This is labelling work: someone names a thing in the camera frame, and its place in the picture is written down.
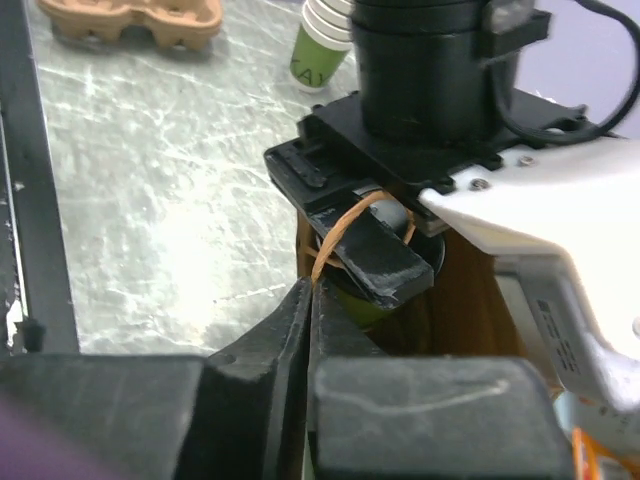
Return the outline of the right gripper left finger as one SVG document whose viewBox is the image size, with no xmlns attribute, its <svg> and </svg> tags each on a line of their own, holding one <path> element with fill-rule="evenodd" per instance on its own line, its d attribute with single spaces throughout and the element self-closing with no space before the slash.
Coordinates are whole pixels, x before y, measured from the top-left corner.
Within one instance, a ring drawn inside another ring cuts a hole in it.
<svg viewBox="0 0 640 480">
<path fill-rule="evenodd" d="M 298 479 L 312 288 L 209 356 L 1 364 L 5 479 Z"/>
</svg>

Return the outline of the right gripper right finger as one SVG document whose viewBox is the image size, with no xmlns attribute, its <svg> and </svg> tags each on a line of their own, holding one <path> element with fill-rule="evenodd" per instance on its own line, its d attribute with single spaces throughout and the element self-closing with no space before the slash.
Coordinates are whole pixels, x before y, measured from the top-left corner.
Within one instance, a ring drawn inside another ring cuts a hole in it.
<svg viewBox="0 0 640 480">
<path fill-rule="evenodd" d="M 319 479 L 569 479 L 572 449 L 519 357 L 397 357 L 334 288 L 311 307 L 308 420 Z"/>
</svg>

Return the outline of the green paper gift bag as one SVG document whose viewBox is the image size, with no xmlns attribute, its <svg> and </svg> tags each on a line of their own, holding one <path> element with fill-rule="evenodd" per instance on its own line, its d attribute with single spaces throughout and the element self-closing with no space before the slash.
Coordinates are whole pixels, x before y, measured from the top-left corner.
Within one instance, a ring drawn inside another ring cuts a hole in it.
<svg viewBox="0 0 640 480">
<path fill-rule="evenodd" d="M 364 331 L 387 352 L 400 355 L 527 355 L 493 278 L 494 260 L 457 233 L 444 234 L 444 266 L 434 286 L 391 311 Z M 344 269 L 330 256 L 323 278 L 353 296 L 335 279 Z"/>
</svg>

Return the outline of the green paper coffee cup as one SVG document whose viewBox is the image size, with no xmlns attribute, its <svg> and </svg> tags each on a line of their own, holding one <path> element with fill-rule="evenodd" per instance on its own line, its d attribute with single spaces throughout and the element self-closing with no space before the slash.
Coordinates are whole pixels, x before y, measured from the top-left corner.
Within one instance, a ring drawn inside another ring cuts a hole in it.
<svg viewBox="0 0 640 480">
<path fill-rule="evenodd" d="M 337 291 L 337 298 L 353 322 L 363 331 L 373 329 L 377 323 L 391 314 L 390 310 L 383 310 L 343 290 Z"/>
</svg>

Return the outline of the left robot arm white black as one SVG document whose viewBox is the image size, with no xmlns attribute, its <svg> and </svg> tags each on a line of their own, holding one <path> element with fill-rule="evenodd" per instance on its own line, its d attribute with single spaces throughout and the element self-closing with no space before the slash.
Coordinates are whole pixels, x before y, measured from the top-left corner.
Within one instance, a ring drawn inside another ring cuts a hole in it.
<svg viewBox="0 0 640 480">
<path fill-rule="evenodd" d="M 377 187 L 427 217 L 419 193 L 453 192 L 464 168 L 501 168 L 516 145 L 569 145 L 608 135 L 639 97 L 632 85 L 601 124 L 517 90 L 523 48 L 551 15 L 531 1 L 359 1 L 351 32 L 358 91 L 317 105 L 295 139 L 268 149 L 276 187 L 325 237 L 359 193 Z"/>
</svg>

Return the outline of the orange snack packet lower shelf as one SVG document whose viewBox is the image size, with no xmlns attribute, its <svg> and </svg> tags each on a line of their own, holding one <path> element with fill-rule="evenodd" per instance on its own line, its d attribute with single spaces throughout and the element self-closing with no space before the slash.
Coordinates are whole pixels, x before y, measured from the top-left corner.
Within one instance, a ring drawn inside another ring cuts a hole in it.
<svg viewBox="0 0 640 480">
<path fill-rule="evenodd" d="M 575 478 L 577 480 L 636 480 L 639 459 L 614 454 L 575 427 L 571 434 Z"/>
</svg>

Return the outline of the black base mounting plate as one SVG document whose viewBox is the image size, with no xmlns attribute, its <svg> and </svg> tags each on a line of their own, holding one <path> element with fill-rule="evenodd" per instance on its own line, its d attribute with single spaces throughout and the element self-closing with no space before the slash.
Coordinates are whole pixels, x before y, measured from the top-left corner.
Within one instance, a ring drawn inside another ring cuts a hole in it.
<svg viewBox="0 0 640 480">
<path fill-rule="evenodd" d="M 17 248 L 23 314 L 44 329 L 42 350 L 79 341 L 27 3 L 1 3 L 1 155 Z"/>
</svg>

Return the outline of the stack of paper cups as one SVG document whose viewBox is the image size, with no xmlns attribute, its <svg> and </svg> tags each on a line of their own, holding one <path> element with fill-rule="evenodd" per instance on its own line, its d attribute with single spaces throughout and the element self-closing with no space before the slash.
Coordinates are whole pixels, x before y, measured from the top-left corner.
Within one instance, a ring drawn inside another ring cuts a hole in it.
<svg viewBox="0 0 640 480">
<path fill-rule="evenodd" d="M 308 0 L 289 63 L 294 84 L 305 92 L 325 89 L 353 46 L 350 15 L 353 1 Z"/>
</svg>

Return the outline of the brown cardboard cup carrier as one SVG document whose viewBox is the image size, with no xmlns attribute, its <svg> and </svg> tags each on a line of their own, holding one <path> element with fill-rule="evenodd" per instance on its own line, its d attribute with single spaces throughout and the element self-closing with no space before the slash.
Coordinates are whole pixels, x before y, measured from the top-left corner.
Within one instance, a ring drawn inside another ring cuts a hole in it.
<svg viewBox="0 0 640 480">
<path fill-rule="evenodd" d="M 115 42 L 126 28 L 142 27 L 160 48 L 201 50 L 219 33 L 224 18 L 218 0 L 45 0 L 37 5 L 67 37 Z"/>
</svg>

